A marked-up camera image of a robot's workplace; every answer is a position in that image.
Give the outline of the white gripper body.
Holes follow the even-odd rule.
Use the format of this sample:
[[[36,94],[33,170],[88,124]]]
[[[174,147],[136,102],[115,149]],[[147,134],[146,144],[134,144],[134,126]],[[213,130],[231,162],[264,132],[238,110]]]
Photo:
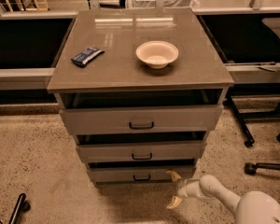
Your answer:
[[[177,181],[176,193],[177,196],[182,199],[186,199],[186,198],[201,199],[203,196],[198,179],[185,179],[185,178],[179,179]]]

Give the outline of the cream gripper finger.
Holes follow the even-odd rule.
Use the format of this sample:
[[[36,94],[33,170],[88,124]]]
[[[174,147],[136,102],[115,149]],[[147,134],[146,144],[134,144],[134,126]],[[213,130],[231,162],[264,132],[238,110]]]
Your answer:
[[[177,208],[181,203],[183,199],[179,196],[173,196],[171,202],[167,205],[167,209],[174,209]]]
[[[171,176],[173,182],[177,182],[181,179],[181,176],[176,171],[167,170],[166,173]]]

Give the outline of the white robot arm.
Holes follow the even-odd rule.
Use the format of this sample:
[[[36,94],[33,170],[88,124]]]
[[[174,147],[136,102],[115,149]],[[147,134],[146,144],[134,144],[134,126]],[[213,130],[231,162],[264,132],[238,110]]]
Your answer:
[[[196,198],[205,203],[220,201],[234,216],[234,224],[280,224],[280,203],[261,191],[249,191],[242,197],[225,188],[213,175],[200,179],[183,178],[167,170],[176,183],[176,193],[168,209],[178,207],[183,200]]]

